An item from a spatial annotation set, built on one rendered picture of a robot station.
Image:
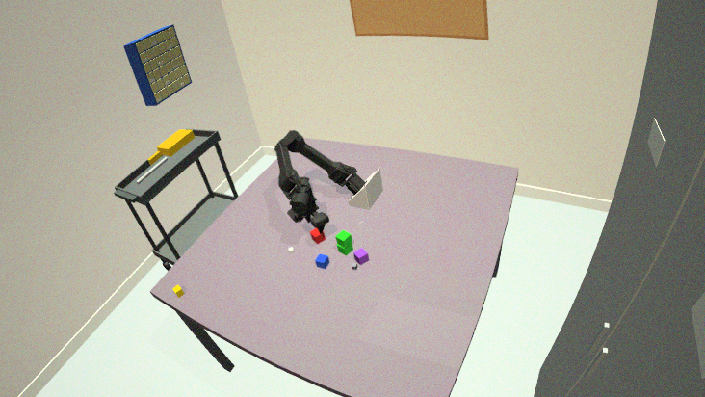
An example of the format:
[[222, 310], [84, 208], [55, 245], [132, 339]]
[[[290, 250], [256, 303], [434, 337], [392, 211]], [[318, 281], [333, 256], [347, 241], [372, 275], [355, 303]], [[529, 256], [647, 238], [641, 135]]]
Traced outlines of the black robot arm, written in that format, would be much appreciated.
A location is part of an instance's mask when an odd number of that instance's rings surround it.
[[289, 150], [300, 153], [307, 159], [312, 160], [312, 162], [327, 171], [329, 179], [342, 187], [346, 185], [353, 195], [358, 193], [367, 182], [356, 174], [357, 169], [355, 167], [331, 161], [324, 154], [319, 153], [315, 148], [308, 145], [296, 130], [290, 130], [278, 142], [274, 150], [280, 169], [279, 186], [287, 199], [291, 200], [289, 204], [292, 205], [292, 208], [287, 212], [287, 215], [295, 223], [300, 223], [304, 216], [308, 215], [307, 207], [313, 194], [308, 182], [309, 178], [305, 176], [300, 178], [297, 170], [293, 170]]

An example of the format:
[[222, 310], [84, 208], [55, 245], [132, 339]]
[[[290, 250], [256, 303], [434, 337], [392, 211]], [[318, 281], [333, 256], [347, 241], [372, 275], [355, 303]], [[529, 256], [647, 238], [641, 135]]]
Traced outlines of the red block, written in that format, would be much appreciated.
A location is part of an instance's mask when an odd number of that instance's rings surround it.
[[312, 238], [313, 238], [313, 240], [315, 241], [316, 244], [318, 244], [318, 243], [320, 243], [320, 242], [323, 242], [323, 241], [325, 241], [325, 239], [326, 239], [324, 233], [321, 233], [321, 234], [320, 234], [319, 231], [317, 230], [317, 228], [315, 228], [314, 230], [310, 231], [310, 233], [311, 233], [311, 236], [312, 236]]

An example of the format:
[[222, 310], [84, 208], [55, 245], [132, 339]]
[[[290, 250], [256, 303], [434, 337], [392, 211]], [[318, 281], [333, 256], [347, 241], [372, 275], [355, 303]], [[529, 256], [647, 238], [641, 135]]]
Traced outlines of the blue block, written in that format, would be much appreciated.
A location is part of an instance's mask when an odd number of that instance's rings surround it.
[[329, 263], [327, 255], [322, 255], [322, 254], [319, 254], [319, 256], [317, 257], [315, 262], [316, 262], [317, 267], [324, 268], [324, 269], [326, 269], [328, 267], [327, 265]]

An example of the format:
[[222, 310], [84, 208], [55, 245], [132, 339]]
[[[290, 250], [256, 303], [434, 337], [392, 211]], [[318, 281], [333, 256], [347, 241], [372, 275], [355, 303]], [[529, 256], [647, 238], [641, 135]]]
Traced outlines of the purple cube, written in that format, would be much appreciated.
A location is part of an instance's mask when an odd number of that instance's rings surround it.
[[363, 248], [354, 251], [353, 254], [355, 260], [359, 263], [360, 266], [369, 261], [369, 255]]

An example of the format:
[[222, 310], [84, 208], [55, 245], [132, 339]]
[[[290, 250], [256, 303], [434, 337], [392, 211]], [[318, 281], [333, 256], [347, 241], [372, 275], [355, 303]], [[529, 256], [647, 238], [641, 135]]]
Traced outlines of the small yellow block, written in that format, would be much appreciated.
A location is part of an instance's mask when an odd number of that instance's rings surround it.
[[[173, 288], [172, 288], [172, 289], [173, 289]], [[185, 293], [182, 291], [182, 289], [180, 288], [179, 285], [175, 286], [174, 289], [173, 289], [173, 291], [175, 292], [175, 294], [176, 294], [178, 297], [182, 297], [182, 295], [185, 294]]]

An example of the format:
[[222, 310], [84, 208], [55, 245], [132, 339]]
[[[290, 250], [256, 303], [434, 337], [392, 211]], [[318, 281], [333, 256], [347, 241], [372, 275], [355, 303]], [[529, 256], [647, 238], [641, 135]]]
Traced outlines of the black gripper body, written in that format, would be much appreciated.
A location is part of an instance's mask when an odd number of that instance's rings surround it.
[[315, 203], [316, 198], [312, 197], [312, 199], [309, 200], [308, 207], [307, 207], [307, 213], [308, 215], [313, 216], [310, 220], [310, 223], [315, 227], [319, 228], [322, 225], [325, 225], [329, 222], [329, 217], [321, 212], [318, 213], [316, 210], [319, 209], [319, 207]]

